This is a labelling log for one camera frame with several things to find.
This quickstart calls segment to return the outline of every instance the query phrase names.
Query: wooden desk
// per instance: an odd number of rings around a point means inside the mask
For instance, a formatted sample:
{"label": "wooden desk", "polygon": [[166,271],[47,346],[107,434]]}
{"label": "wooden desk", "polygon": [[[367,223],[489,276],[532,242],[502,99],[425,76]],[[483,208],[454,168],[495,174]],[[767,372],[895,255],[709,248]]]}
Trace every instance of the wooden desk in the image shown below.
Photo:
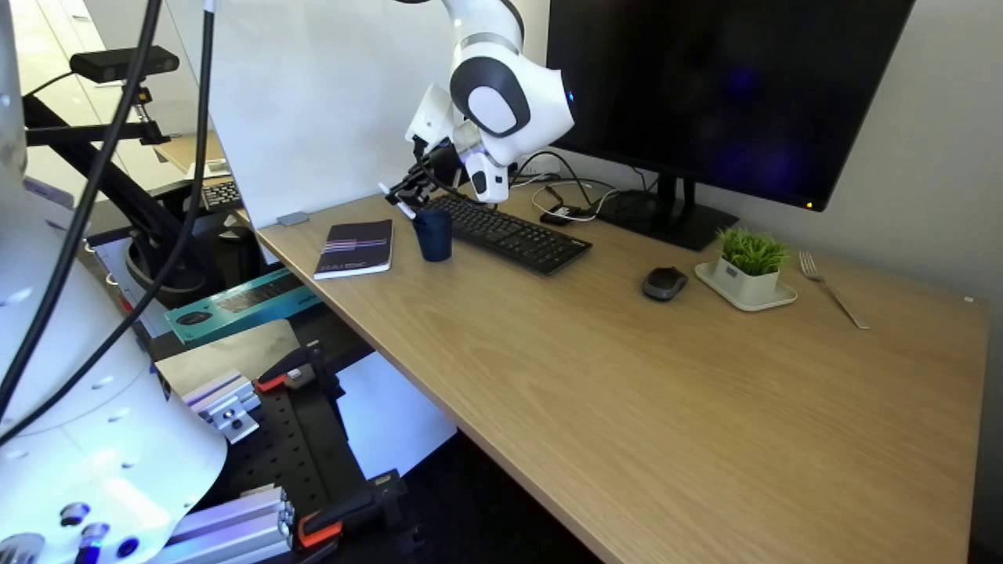
{"label": "wooden desk", "polygon": [[[310,281],[325,224],[376,217],[392,271]],[[784,311],[694,276],[652,303],[654,262],[709,255],[572,232],[596,248],[550,278],[465,244],[424,262],[378,196],[261,242],[605,561],[966,561],[983,303],[825,257],[872,333],[796,271]]]}

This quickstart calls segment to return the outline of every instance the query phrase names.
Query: computer monitor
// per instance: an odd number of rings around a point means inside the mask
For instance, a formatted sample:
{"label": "computer monitor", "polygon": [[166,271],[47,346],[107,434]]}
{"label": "computer monitor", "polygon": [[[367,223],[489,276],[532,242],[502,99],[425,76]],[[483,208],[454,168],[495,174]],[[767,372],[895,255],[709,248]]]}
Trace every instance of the computer monitor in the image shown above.
{"label": "computer monitor", "polygon": [[820,213],[912,0],[550,0],[572,92],[557,146],[658,173],[600,218],[705,248],[734,217],[694,181]]}

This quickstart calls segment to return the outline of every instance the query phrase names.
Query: black keyboard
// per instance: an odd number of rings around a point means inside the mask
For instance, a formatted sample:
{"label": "black keyboard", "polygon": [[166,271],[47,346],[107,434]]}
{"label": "black keyboard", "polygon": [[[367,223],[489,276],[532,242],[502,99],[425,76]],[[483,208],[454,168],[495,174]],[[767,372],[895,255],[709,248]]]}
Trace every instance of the black keyboard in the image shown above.
{"label": "black keyboard", "polygon": [[458,242],[467,242],[532,271],[554,271],[592,248],[583,237],[570,237],[521,217],[489,211],[461,194],[434,196],[430,199],[430,208],[452,213],[452,234]]}

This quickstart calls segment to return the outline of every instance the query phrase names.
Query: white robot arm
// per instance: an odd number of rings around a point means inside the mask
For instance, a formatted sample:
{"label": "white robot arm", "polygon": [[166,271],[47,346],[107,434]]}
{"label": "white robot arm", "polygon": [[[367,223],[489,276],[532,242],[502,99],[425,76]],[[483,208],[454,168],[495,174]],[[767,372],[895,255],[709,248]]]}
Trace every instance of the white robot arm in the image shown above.
{"label": "white robot arm", "polygon": [[458,30],[447,95],[425,92],[407,141],[421,158],[447,141],[475,196],[499,204],[507,196],[507,166],[572,126],[565,79],[524,55],[521,13],[507,0],[445,5]]}

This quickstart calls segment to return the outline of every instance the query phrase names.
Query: monitor stand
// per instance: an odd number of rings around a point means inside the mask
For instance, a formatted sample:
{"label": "monitor stand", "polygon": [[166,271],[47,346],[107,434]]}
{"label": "monitor stand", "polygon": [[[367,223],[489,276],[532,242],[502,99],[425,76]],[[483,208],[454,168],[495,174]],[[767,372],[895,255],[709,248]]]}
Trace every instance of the monitor stand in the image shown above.
{"label": "monitor stand", "polygon": [[678,174],[663,173],[658,174],[658,191],[611,194],[597,218],[690,249],[709,248],[719,229],[735,223],[729,213],[697,208],[694,181],[678,181]]}

